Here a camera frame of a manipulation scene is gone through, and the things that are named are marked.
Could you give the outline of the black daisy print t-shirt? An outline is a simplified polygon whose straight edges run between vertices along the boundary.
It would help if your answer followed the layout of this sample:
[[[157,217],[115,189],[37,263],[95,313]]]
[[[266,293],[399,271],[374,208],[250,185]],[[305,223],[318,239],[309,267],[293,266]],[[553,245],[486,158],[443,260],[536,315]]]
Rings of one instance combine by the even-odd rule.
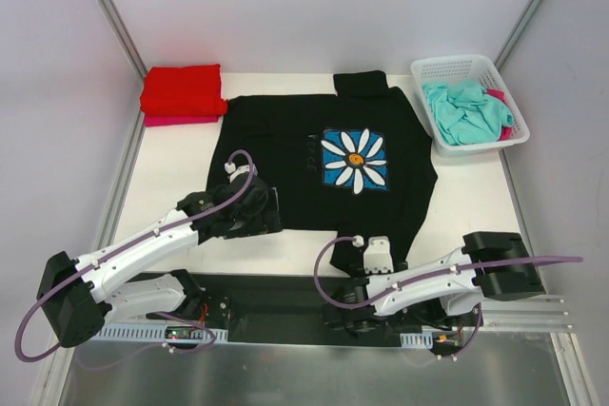
[[[207,185],[246,151],[278,193],[283,227],[386,236],[406,261],[437,181],[432,140],[381,70],[334,75],[334,92],[239,96],[227,103]]]

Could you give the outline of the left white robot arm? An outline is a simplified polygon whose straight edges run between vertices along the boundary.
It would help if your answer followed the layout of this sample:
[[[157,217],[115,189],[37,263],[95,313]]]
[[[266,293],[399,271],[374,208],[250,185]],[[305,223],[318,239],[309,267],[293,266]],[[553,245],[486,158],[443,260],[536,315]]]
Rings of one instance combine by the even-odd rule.
[[[37,298],[63,348],[78,346],[122,319],[164,313],[201,319],[211,306],[185,269],[152,280],[138,280],[137,275],[214,238],[245,238],[281,229],[276,188],[242,174],[188,194],[164,217],[121,242],[76,259],[66,252],[52,256]]]

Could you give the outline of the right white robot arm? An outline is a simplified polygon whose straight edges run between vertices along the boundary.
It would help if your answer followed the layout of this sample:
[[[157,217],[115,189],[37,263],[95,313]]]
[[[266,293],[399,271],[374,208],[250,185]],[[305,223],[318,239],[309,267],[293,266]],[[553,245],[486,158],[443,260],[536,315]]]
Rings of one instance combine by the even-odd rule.
[[[338,326],[354,333],[409,314],[429,304],[438,324],[450,324],[484,299],[524,300],[545,293],[538,268],[549,262],[529,255],[522,237],[513,232],[479,231],[463,237],[463,246],[420,266],[397,271],[388,263],[389,240],[371,238],[364,247],[365,275],[353,279],[339,298],[323,288],[315,260],[313,283],[325,307],[338,316]]]

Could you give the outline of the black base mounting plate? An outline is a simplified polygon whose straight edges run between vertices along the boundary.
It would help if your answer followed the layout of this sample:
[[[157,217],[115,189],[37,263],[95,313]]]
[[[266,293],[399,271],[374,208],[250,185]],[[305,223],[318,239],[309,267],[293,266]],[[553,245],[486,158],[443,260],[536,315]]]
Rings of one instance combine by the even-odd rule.
[[[365,310],[332,311],[309,276],[193,274],[187,298],[170,313],[228,331],[230,342],[393,348],[424,326],[451,330],[476,323],[474,312],[448,317],[438,299],[388,318]]]

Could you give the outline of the folded red t-shirt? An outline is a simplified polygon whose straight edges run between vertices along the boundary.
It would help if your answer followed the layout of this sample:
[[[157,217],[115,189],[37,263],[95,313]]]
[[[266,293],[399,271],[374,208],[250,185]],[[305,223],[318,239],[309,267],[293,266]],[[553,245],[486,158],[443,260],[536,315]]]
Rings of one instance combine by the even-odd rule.
[[[153,67],[144,79],[140,107],[158,117],[224,115],[221,66]]]

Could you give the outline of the folded pink t-shirt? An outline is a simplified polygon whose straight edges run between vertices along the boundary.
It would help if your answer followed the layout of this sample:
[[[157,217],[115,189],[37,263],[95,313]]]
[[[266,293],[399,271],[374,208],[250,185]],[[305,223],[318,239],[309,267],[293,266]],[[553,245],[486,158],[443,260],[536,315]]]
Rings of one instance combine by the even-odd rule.
[[[215,124],[219,116],[144,116],[145,127],[188,126],[200,124]]]

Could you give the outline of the crumpled teal t-shirt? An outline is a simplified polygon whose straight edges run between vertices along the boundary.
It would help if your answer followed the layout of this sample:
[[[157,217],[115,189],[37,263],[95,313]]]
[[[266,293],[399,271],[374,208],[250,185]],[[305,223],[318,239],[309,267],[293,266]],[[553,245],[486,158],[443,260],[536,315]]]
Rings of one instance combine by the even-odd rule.
[[[481,145],[499,141],[503,116],[510,108],[487,95],[487,88],[479,82],[463,80],[454,85],[426,83],[422,90],[447,145]]]

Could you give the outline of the white plastic basket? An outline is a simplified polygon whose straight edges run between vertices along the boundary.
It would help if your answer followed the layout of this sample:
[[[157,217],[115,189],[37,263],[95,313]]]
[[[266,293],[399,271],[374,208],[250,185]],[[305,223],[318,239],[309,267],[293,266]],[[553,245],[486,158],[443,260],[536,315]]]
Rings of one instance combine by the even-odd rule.
[[[511,145],[523,144],[529,140],[530,132],[528,126],[505,82],[489,58],[479,54],[426,58],[414,61],[411,64],[411,71],[416,83],[419,99],[433,132],[434,147],[439,155],[444,157],[459,157],[485,151],[496,151]],[[426,83],[447,83],[448,85],[454,85],[463,80],[474,80],[485,88],[498,89],[504,92],[505,101],[515,117],[513,131],[507,141],[465,146],[450,146],[444,142],[433,119],[431,109],[424,97],[422,85]]]

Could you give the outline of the crumpled pink t-shirt in basket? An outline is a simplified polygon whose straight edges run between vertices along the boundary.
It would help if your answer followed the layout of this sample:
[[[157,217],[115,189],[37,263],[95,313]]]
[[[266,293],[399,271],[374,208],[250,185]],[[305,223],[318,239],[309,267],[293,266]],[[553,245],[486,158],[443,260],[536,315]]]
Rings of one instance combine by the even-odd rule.
[[[498,99],[505,106],[507,106],[507,103],[505,101],[505,94],[503,91],[498,90],[498,89],[488,88],[486,90],[486,94]],[[507,114],[504,115],[503,118],[504,118],[504,120],[502,121],[501,135],[499,137],[500,142],[507,141],[510,138],[512,131],[513,131],[513,126],[514,126],[514,116],[510,109],[507,109]]]

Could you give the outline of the aluminium front rail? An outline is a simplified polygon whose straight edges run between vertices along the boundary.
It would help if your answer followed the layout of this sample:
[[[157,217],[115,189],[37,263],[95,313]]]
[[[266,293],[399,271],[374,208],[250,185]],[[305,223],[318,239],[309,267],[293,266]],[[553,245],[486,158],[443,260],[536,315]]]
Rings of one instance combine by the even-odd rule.
[[[542,295],[525,300],[485,300],[483,331],[512,333],[572,333],[574,323],[563,296]]]

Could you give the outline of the left aluminium frame post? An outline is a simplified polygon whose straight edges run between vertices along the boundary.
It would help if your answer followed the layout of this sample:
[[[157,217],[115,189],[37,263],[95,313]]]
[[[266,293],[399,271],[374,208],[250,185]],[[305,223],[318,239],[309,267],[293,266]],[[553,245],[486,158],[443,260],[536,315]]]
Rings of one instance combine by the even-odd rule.
[[[110,28],[112,29],[120,47],[125,53],[128,61],[137,74],[144,80],[147,74],[147,67],[141,57],[140,52],[135,46],[135,43],[128,31],[128,28],[113,0],[96,0],[103,14],[105,15]]]

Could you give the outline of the aluminium frame post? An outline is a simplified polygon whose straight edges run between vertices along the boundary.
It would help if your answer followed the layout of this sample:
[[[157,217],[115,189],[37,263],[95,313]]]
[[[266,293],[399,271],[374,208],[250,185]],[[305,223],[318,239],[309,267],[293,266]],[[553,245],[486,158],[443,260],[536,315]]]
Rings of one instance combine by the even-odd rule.
[[[113,0],[96,0],[103,14],[105,15],[110,28],[112,29],[120,47],[125,53],[128,61],[137,74],[144,80],[147,74],[147,67],[141,57],[140,52],[135,46],[135,43],[128,31],[128,28]]]
[[[514,27],[508,34],[494,63],[497,69],[502,69],[510,59],[524,34],[529,29],[536,15],[540,12],[545,0],[528,0]]]

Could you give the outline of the right aluminium frame post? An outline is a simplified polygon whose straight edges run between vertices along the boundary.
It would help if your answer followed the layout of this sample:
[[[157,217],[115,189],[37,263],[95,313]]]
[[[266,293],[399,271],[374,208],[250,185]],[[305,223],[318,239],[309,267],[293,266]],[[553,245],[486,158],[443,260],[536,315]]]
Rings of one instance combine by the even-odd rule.
[[[508,34],[494,63],[497,69],[502,69],[510,59],[524,34],[529,29],[536,15],[540,12],[545,0],[528,0],[514,27]]]

